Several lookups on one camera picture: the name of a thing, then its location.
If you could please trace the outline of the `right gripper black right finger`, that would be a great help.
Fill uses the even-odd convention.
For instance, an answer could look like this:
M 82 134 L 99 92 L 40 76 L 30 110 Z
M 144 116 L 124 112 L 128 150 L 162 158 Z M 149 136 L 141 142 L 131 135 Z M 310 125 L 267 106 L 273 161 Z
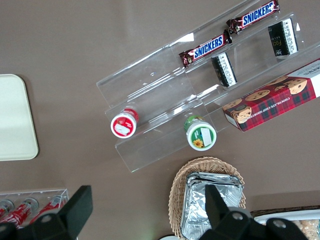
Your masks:
M 291 221 L 270 218 L 266 225 L 255 221 L 239 207 L 228 207 L 214 185 L 205 186 L 205 210 L 211 229 L 201 240 L 306 240 L 307 237 Z

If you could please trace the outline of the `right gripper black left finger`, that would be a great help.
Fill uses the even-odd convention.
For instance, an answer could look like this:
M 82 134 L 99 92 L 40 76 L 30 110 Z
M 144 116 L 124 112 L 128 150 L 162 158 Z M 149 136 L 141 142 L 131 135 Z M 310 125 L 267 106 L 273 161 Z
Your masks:
M 75 240 L 93 212 L 92 187 L 82 185 L 58 210 L 49 210 L 31 224 L 35 240 Z

